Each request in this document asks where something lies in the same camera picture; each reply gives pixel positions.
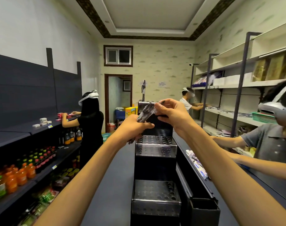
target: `cardboard box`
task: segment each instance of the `cardboard box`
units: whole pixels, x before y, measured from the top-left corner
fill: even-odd
[[[127,118],[131,114],[136,114],[136,107],[128,107],[125,109],[125,118]]]

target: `ceiling trim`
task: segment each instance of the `ceiling trim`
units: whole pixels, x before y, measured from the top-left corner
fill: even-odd
[[[104,38],[195,41],[235,0],[220,0],[190,37],[111,35],[90,0],[76,1]]]

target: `black hair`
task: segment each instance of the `black hair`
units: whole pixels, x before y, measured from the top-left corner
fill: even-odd
[[[274,86],[272,89],[270,89],[265,97],[263,98],[262,102],[271,102],[273,99],[279,94],[279,92],[286,87],[286,81],[278,83],[276,86]],[[286,92],[281,96],[280,103],[286,107]]]
[[[189,92],[193,93],[193,90],[189,87],[186,88],[187,90],[189,90]],[[188,93],[188,91],[184,90],[182,91],[182,95],[185,96]]]
[[[92,92],[86,92],[82,98],[85,98]],[[82,101],[81,116],[87,116],[99,111],[99,100],[98,98],[87,98]]]

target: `vr headset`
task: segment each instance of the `vr headset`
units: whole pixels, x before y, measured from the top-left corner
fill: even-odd
[[[88,98],[99,98],[99,94],[97,93],[97,90],[93,90],[89,95],[87,95],[86,97],[82,98],[78,104],[80,106],[82,106],[82,102],[85,100],[85,99],[88,99]]]
[[[281,126],[286,126],[286,107],[279,102],[285,92],[286,86],[276,95],[273,101],[258,105],[258,110],[261,113],[274,116],[277,123]]]
[[[189,93],[191,93],[191,94],[192,94],[192,96],[193,96],[193,97],[195,97],[195,94],[194,94],[194,93],[192,93],[192,92],[190,92],[189,90],[187,90],[187,88],[186,88],[186,87],[184,87],[184,88],[183,88],[182,92],[183,92],[183,91],[188,91]]]

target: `perforated metal tray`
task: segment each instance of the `perforated metal tray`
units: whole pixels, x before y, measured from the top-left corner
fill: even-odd
[[[173,182],[135,180],[132,213],[179,216],[181,200]]]
[[[153,156],[153,157],[176,157],[177,147],[175,146],[158,146],[158,145],[136,145],[136,156]]]
[[[145,144],[145,145],[160,145],[160,146],[175,146],[173,137],[159,137],[159,136],[142,136],[136,144]]]

